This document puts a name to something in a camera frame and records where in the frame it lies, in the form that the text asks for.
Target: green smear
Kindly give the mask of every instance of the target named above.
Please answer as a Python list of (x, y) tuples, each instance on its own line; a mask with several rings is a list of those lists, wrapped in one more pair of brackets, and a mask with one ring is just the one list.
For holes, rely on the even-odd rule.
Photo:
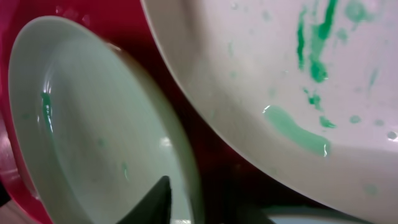
[(371, 22), (373, 20), (373, 15), (368, 13), (365, 6), (358, 0), (351, 0), (344, 13), (351, 22), (354, 22), (353, 30), (357, 28), (360, 22)]
[(390, 132), (387, 133), (387, 137), (388, 137), (390, 140), (395, 140), (395, 139), (397, 138), (397, 133), (395, 133), (395, 132), (393, 132), (393, 131), (390, 131)]
[(319, 122), (325, 128), (335, 128), (336, 127), (336, 125), (334, 125), (332, 122), (330, 122), (325, 116), (320, 116)]
[(230, 76), (231, 78), (236, 78), (236, 77), (238, 76), (238, 73), (236, 73), (235, 71), (233, 71), (233, 72), (230, 72), (230, 73), (229, 73), (229, 76)]
[(233, 46), (232, 41), (228, 42), (228, 55), (230, 57), (234, 57), (234, 46)]
[(323, 48), (325, 47), (325, 41), (330, 36), (331, 26), (333, 24), (333, 15), (335, 13), (335, 7), (338, 0), (329, 0), (329, 5), (326, 9), (325, 21), (319, 26), (312, 27), (312, 44), (311, 44), (311, 77), (317, 83), (321, 83), (328, 79), (328, 73), (326, 66), (321, 62), (320, 56)]
[(30, 118), (30, 114), (24, 113), (24, 114), (21, 116), (21, 118), (24, 119), (24, 120), (27, 120), (27, 119)]
[(127, 174), (127, 164), (125, 162), (122, 163), (122, 170), (123, 170), (124, 177), (126, 178), (126, 180), (130, 181), (129, 177), (128, 177), (128, 174)]
[(52, 107), (51, 107), (51, 99), (50, 95), (47, 93), (40, 94), (43, 101), (43, 117), (45, 120), (45, 125), (49, 131), (52, 132)]
[(261, 16), (262, 16), (262, 20), (263, 20), (263, 21), (268, 22), (268, 21), (271, 20), (271, 16), (269, 15), (269, 13), (268, 13), (267, 11), (263, 11), (263, 12), (261, 13)]
[(276, 95), (276, 89), (274, 87), (269, 88), (269, 90), (268, 90), (269, 98), (273, 99), (275, 97), (275, 95)]
[(304, 16), (307, 13), (307, 8), (303, 8), (298, 17), (298, 27), (297, 27), (297, 57), (298, 57), (298, 67), (302, 71), (304, 69), (304, 56), (303, 49), (305, 45), (304, 39)]
[(315, 0), (312, 6), (312, 17), (313, 17), (313, 21), (315, 23), (317, 23), (317, 9), (318, 9), (318, 5), (319, 5), (319, 0)]
[(374, 85), (374, 82), (376, 81), (378, 75), (379, 75), (379, 70), (374, 69), (372, 72), (371, 78), (369, 79), (368, 94), (370, 94), (371, 88)]
[(331, 143), (329, 140), (302, 129), (282, 108), (268, 106), (263, 113), (265, 119), (278, 132), (297, 145), (318, 156), (326, 157), (330, 155)]
[(356, 124), (356, 123), (361, 122), (361, 118), (358, 115), (352, 115), (349, 118), (349, 121), (351, 122), (351, 124)]
[(105, 147), (105, 140), (102, 138), (99, 138), (97, 140), (97, 145), (101, 146), (101, 147)]
[(377, 119), (374, 121), (374, 125), (379, 127), (384, 126), (384, 121), (381, 119)]
[(343, 44), (347, 43), (348, 35), (344, 28), (340, 28), (336, 33), (337, 38), (339, 38)]
[(318, 94), (316, 94), (315, 92), (312, 93), (312, 96), (310, 95), (310, 92), (304, 88), (304, 93), (307, 94), (307, 98), (308, 98), (308, 102), (311, 105), (315, 105), (315, 109), (317, 109), (318, 111), (323, 111), (322, 107), (321, 107), (321, 98)]
[(375, 196), (377, 195), (377, 187), (374, 184), (365, 184), (363, 185), (363, 190), (367, 195)]

